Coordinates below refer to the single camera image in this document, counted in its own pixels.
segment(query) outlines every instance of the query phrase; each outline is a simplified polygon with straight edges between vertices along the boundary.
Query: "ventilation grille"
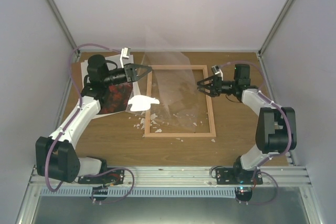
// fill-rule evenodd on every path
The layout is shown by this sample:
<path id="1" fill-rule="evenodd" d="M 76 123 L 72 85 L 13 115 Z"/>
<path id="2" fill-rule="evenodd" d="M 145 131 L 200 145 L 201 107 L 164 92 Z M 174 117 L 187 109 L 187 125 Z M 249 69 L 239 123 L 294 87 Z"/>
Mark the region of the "ventilation grille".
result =
<path id="1" fill-rule="evenodd" d="M 110 187 L 110 197 L 121 197 L 128 192 L 129 188 Z M 57 192 L 49 191 L 47 187 L 41 190 L 41 196 L 75 196 L 89 197 L 92 187 L 61 187 Z M 160 188 L 160 187 L 135 187 L 128 197 L 197 197 L 197 198 L 235 198 L 234 188 Z"/>

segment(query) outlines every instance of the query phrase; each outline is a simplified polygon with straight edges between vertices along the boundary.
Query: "gray floor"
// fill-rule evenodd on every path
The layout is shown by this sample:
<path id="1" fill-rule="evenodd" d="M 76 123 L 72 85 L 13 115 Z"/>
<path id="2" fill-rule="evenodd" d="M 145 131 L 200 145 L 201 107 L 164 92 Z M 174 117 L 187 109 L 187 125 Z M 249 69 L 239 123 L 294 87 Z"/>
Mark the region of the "gray floor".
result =
<path id="1" fill-rule="evenodd" d="M 256 189 L 253 201 L 265 201 L 274 188 Z M 239 205 L 227 198 L 127 198 L 116 204 L 93 205 L 86 197 L 41 197 L 34 224 L 67 223 L 308 223 L 297 188 L 282 188 L 266 206 Z"/>

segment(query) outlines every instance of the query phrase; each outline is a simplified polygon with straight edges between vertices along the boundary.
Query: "torn paper piece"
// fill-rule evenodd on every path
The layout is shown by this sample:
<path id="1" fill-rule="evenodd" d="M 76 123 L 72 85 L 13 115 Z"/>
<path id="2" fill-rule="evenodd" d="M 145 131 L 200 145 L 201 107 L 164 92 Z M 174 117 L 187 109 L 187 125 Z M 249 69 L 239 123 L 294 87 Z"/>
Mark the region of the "torn paper piece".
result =
<path id="1" fill-rule="evenodd" d="M 151 114 L 151 120 L 154 120 L 155 118 L 157 118 L 157 115 L 154 114 Z"/>

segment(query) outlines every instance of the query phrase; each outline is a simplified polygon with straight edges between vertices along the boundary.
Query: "wooden tabletop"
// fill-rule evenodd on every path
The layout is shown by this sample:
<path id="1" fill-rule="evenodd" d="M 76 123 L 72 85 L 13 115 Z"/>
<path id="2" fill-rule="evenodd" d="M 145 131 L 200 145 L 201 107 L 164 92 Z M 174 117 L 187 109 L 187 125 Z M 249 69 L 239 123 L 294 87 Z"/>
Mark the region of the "wooden tabletop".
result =
<path id="1" fill-rule="evenodd" d="M 80 62 L 95 54 L 114 55 L 111 52 L 83 52 Z M 143 62 L 145 53 L 132 54 L 135 63 Z M 191 65 L 207 65 L 209 75 L 212 74 L 211 66 L 229 61 L 247 60 L 259 64 L 255 53 L 247 52 L 185 52 L 183 55 Z M 226 67 L 223 72 L 225 79 L 233 79 L 233 67 Z M 80 63 L 72 65 L 72 73 L 77 85 L 82 87 Z M 259 86 L 262 78 L 258 71 L 251 67 L 250 73 L 251 83 Z M 77 93 L 72 87 L 64 119 L 77 100 Z M 144 130 L 134 127 L 139 124 L 139 116 L 121 112 L 92 120 L 83 132 L 76 152 L 80 157 L 100 157 L 106 159 L 109 165 L 118 166 L 231 166 L 239 155 L 245 154 L 255 144 L 258 117 L 248 106 L 231 102 L 224 95 L 212 98 L 212 104 L 216 137 L 186 137 L 180 140 L 175 137 L 146 138 L 143 137 Z M 268 165 L 283 166 L 287 165 L 287 161 L 284 157 L 275 158 Z"/>

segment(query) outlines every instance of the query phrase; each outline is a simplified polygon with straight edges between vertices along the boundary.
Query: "white wall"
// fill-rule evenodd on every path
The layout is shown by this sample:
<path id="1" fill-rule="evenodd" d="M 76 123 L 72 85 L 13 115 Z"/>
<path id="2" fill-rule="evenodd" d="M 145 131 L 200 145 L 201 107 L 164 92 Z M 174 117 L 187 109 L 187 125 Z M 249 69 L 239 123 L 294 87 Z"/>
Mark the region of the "white wall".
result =
<path id="1" fill-rule="evenodd" d="M 186 50 L 257 50 L 285 1 L 55 0 L 77 44 Z"/>
<path id="2" fill-rule="evenodd" d="M 14 223 L 35 142 L 54 127 L 71 48 L 45 0 L 0 6 L 0 223 Z"/>
<path id="3" fill-rule="evenodd" d="M 336 223 L 336 1 L 296 0 L 264 59 L 278 101 L 297 114 L 297 161 Z"/>

